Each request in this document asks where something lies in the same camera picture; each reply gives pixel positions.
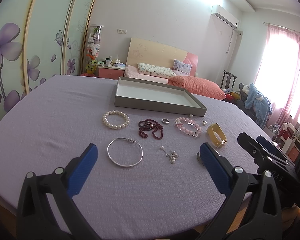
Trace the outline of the yellow wristwatch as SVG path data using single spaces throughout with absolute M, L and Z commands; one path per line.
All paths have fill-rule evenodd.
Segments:
M 228 141 L 223 130 L 217 123 L 211 124 L 206 132 L 208 133 L 211 142 L 217 148 L 222 148 Z

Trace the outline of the pearl drop earrings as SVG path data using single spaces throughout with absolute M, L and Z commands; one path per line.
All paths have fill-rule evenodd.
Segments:
M 175 151 L 167 151 L 164 146 L 159 146 L 159 149 L 162 150 L 165 156 L 169 159 L 171 164 L 175 164 L 177 159 L 179 158 L 179 154 Z

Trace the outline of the silver bangle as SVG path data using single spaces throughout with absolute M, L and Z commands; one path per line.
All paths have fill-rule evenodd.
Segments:
M 143 147 L 131 138 L 115 138 L 107 146 L 107 156 L 112 164 L 132 168 L 143 161 Z

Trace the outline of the grey white jewelry tray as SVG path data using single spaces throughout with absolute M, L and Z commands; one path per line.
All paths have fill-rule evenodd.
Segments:
M 116 107 L 204 117 L 207 108 L 185 88 L 120 77 L 114 99 Z

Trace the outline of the blue plush robe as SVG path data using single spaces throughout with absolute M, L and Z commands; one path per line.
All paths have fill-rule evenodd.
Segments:
M 261 129 L 264 129 L 269 117 L 273 113 L 272 105 L 269 99 L 263 95 L 257 87 L 250 83 L 245 108 L 253 109 L 256 114 L 256 123 Z

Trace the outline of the pink curtain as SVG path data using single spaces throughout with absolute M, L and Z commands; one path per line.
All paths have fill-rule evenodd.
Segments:
M 267 125 L 300 123 L 300 32 L 268 25 L 254 84 L 272 106 Z

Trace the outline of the dark wooden chair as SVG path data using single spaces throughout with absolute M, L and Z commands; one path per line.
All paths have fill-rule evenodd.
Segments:
M 223 91 L 233 89 L 236 79 L 237 76 L 235 76 L 231 72 L 227 72 L 226 70 L 224 70 L 220 88 Z

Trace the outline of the salmon folded duvet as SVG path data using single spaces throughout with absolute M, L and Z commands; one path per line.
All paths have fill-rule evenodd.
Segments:
M 168 84 L 185 88 L 192 94 L 217 100 L 224 100 L 226 98 L 226 94 L 216 83 L 200 77 L 176 75 L 168 79 Z

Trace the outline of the purple print pillow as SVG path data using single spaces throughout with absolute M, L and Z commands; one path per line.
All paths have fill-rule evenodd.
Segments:
M 176 75 L 190 76 L 191 69 L 192 69 L 191 64 L 187 64 L 174 59 L 172 70 Z

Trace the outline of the lilac table cloth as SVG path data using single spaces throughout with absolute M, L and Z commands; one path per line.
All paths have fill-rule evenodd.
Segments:
M 102 116 L 115 108 L 116 86 L 57 75 L 19 101 L 0 121 L 0 197 L 16 208 L 28 172 L 50 174 L 95 144 L 98 160 L 74 202 L 102 238 L 164 237 L 211 220 L 225 196 L 196 157 L 207 133 L 190 137 L 176 129 L 176 115 L 137 109 L 125 110 L 128 127 L 107 128 Z M 143 161 L 112 164 L 107 146 L 115 138 L 140 143 Z M 179 154 L 175 164 L 159 146 Z

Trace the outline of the floral white pillow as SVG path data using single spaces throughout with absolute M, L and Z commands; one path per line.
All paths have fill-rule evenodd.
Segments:
M 138 63 L 138 70 L 140 74 L 162 77 L 166 79 L 176 76 L 171 68 L 155 66 L 147 63 Z

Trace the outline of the bed with beige headboard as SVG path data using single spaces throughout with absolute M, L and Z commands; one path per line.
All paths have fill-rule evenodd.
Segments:
M 225 93 L 207 79 L 197 77 L 198 56 L 185 50 L 140 38 L 130 40 L 126 77 L 185 88 L 192 94 L 224 100 Z

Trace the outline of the white air conditioner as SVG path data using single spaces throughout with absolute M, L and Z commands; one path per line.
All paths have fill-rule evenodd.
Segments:
M 232 15 L 230 12 L 225 10 L 220 5 L 215 5 L 212 7 L 211 14 L 218 17 L 220 20 L 225 22 L 227 25 L 232 27 L 232 29 L 237 29 L 239 21 L 237 18 L 235 18 L 234 15 Z

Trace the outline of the pink nightstand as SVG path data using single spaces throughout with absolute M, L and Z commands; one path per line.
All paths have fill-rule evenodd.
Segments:
M 121 67 L 106 67 L 106 66 L 99 66 L 98 67 L 98 77 L 104 79 L 112 79 L 118 80 L 119 77 L 124 76 L 125 68 Z

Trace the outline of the floral sliding wardrobe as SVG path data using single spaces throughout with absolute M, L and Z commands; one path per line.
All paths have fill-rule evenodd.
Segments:
M 55 75 L 79 75 L 95 0 L 0 0 L 0 120 Z

